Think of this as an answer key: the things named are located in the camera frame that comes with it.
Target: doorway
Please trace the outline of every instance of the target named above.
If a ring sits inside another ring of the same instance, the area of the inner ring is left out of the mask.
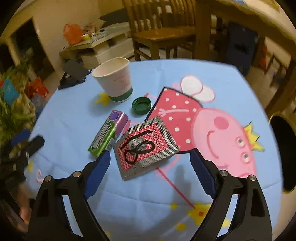
[[[30,49],[30,52],[33,52],[33,57],[30,63],[37,76],[42,80],[45,80],[54,72],[54,68],[39,41],[32,19],[22,25],[12,35],[12,38],[21,58],[23,58],[26,52]]]

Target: dark doorway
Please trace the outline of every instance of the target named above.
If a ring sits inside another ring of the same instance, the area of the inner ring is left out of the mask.
[[[6,72],[9,67],[14,65],[7,45],[0,45],[0,73]]]
[[[12,38],[15,41],[21,57],[23,57],[30,48],[33,50],[31,65],[37,76],[39,76],[42,80],[45,80],[51,73],[54,72],[54,68],[52,67],[39,41],[32,20],[29,20],[21,26],[12,35]]]

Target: green bottle cap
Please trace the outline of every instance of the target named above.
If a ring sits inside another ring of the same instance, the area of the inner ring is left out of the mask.
[[[132,108],[137,115],[147,114],[151,109],[151,101],[147,97],[139,97],[133,101]]]

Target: white paper cup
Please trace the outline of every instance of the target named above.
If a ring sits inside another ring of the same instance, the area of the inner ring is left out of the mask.
[[[102,63],[92,72],[92,76],[114,102],[124,102],[133,93],[129,64],[130,61],[126,58],[113,58]]]

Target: orange plastic bag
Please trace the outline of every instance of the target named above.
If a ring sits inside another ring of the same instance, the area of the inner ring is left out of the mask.
[[[70,45],[77,44],[82,41],[83,31],[77,24],[66,24],[64,27],[64,38]]]

